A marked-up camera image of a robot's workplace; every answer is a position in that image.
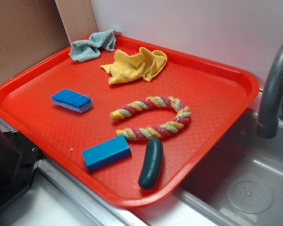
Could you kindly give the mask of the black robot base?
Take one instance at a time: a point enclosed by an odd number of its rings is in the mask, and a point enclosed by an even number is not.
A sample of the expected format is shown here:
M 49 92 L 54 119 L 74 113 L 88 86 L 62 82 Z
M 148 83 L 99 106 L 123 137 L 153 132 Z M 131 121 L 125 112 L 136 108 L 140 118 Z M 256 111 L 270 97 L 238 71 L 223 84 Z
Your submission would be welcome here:
M 39 156 L 21 132 L 0 130 L 0 211 L 30 190 Z

